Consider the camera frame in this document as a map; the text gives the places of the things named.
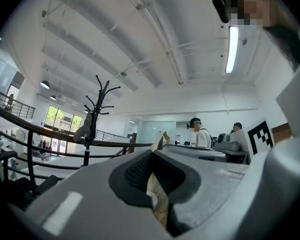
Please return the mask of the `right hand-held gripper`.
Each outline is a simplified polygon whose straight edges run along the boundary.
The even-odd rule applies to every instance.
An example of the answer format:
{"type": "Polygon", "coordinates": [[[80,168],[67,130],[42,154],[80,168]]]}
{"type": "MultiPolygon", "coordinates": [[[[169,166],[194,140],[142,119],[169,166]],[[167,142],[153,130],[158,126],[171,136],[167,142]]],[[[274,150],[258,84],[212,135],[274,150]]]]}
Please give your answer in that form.
{"type": "Polygon", "coordinates": [[[257,154],[235,192],[189,240],[300,239],[300,65],[276,100],[293,138],[257,154]]]}

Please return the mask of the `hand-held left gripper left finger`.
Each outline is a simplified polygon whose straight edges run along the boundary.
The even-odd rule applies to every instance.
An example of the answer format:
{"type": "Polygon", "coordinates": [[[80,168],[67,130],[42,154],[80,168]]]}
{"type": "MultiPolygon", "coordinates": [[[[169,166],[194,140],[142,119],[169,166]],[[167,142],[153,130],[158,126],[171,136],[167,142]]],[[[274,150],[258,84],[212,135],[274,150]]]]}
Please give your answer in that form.
{"type": "Polygon", "coordinates": [[[26,211],[9,205],[26,239],[168,240],[140,183],[160,165],[162,151],[144,150],[84,166],[39,196],[26,211]]]}

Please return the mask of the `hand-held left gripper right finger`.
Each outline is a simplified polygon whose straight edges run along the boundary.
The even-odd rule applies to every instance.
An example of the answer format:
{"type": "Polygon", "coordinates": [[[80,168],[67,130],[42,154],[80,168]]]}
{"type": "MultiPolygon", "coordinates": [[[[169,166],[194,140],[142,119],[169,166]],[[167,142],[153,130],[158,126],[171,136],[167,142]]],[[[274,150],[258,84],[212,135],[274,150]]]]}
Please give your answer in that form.
{"type": "Polygon", "coordinates": [[[209,219],[230,197],[248,165],[230,163],[224,154],[193,147],[165,145],[161,152],[194,170],[182,176],[156,165],[164,180],[153,179],[154,214],[172,235],[181,235],[209,219]]]}

